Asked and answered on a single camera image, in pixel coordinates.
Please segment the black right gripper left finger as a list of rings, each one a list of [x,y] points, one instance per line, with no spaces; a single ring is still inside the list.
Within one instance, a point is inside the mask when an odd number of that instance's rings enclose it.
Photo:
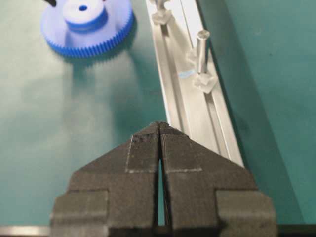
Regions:
[[[53,237],[152,237],[158,218],[159,124],[72,174],[50,218]]]

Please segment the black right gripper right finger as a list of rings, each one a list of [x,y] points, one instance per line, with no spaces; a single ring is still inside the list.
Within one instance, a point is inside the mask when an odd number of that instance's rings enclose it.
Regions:
[[[248,170],[167,123],[159,131],[166,216],[173,236],[277,236],[272,200],[259,191]]]

